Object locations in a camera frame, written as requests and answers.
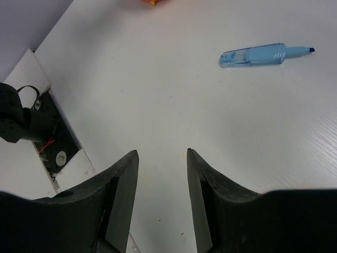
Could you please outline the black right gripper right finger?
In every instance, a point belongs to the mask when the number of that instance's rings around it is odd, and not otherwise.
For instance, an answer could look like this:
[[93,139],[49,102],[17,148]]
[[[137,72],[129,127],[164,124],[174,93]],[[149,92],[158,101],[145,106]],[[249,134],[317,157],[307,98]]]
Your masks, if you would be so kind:
[[198,252],[336,252],[336,190],[260,194],[187,151]]

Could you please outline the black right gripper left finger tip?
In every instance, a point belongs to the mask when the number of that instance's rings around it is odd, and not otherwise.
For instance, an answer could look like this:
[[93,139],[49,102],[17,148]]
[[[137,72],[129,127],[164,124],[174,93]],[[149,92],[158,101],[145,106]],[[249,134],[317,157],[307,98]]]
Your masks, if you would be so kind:
[[1,193],[1,252],[125,252],[139,157],[111,167],[52,198]]

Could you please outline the blue highlighter pen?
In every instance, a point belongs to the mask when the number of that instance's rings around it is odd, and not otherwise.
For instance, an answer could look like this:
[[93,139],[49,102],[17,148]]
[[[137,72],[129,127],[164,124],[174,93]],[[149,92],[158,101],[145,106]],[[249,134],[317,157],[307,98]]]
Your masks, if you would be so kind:
[[313,47],[288,47],[284,43],[247,47],[224,52],[219,58],[219,66],[229,68],[277,65],[286,59],[306,56],[313,52]]

